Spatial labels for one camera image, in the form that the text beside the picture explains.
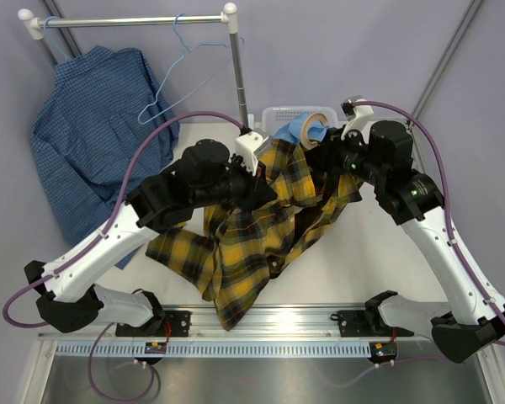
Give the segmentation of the wooden hanger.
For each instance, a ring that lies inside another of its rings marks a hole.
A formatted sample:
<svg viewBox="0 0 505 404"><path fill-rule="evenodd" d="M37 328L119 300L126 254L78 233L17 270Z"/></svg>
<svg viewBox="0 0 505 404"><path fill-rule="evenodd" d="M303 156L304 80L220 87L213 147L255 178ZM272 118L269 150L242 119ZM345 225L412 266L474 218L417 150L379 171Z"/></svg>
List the wooden hanger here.
<svg viewBox="0 0 505 404"><path fill-rule="evenodd" d="M321 112L307 113L303 115L303 122L299 132L300 144L307 150L314 149L322 141L327 130L328 117Z"/></svg>

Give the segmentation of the light blue shirt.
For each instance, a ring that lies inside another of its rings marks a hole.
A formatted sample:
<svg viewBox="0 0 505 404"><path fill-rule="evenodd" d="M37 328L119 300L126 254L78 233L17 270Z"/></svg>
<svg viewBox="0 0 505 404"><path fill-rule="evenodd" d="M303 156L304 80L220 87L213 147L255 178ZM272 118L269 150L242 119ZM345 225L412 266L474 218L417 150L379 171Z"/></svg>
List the light blue shirt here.
<svg viewBox="0 0 505 404"><path fill-rule="evenodd" d="M307 140L311 144L322 142L329 129L326 115L322 113L303 113L289 124L281 127L273 138L288 141L292 144Z"/></svg>

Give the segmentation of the yellow plaid shirt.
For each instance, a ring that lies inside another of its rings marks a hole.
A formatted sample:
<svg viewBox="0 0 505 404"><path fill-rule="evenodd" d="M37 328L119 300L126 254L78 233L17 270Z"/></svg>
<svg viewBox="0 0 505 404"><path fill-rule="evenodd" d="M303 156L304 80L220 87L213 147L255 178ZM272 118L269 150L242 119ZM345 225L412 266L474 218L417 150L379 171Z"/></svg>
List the yellow plaid shirt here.
<svg viewBox="0 0 505 404"><path fill-rule="evenodd" d="M230 331L272 279L320 240L344 208L362 199L350 173L312 168L301 146L275 140L262 155L277 198L246 212L234 204L205 208L204 232L174 227L146 247L146 256L193 284Z"/></svg>

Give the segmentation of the light blue wire hanger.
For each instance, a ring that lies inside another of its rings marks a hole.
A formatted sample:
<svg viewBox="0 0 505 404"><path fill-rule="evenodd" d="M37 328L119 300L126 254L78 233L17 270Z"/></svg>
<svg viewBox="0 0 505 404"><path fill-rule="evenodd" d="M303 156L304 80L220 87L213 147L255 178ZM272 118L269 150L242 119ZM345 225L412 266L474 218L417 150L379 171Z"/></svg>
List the light blue wire hanger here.
<svg viewBox="0 0 505 404"><path fill-rule="evenodd" d="M182 103L192 98L233 62L233 50L245 43L239 35L237 15L222 12L217 23L225 24L230 38L222 42L190 43L181 33L180 24L188 23L186 13L177 14L172 22L173 33L178 38L181 55L168 67L153 100L138 111L139 125L147 125L164 118Z"/></svg>

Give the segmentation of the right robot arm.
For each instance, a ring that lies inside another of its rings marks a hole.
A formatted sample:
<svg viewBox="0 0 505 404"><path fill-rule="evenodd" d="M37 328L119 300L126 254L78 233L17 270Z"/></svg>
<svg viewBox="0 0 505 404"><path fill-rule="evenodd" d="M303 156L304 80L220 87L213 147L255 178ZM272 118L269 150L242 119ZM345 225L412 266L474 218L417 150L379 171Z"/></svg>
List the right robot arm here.
<svg viewBox="0 0 505 404"><path fill-rule="evenodd" d="M443 304L409 300L387 290L364 304L364 324L379 336L393 329L432 340L460 364L505 336L505 299L472 262L460 237L448 231L447 205L436 183L413 168L413 139L405 126L382 120L364 139L356 129L330 128L316 150L327 167L373 186L380 208L411 238L440 283Z"/></svg>

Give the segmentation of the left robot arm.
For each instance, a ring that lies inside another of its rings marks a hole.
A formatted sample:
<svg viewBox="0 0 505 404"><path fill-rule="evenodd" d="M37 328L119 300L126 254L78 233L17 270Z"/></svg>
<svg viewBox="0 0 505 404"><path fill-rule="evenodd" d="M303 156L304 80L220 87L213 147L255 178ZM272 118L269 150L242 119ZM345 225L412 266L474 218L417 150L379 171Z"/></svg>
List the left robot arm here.
<svg viewBox="0 0 505 404"><path fill-rule="evenodd" d="M239 136L234 152L219 141L198 141L162 172L142 180L116 214L68 253L27 264L24 272L40 295L41 318L63 333L92 323L121 325L131 336L159 333L165 312L152 292L127 294L97 280L137 248L190 220L197 208L234 203L255 210L274 200L259 161L270 147L270 139L257 132Z"/></svg>

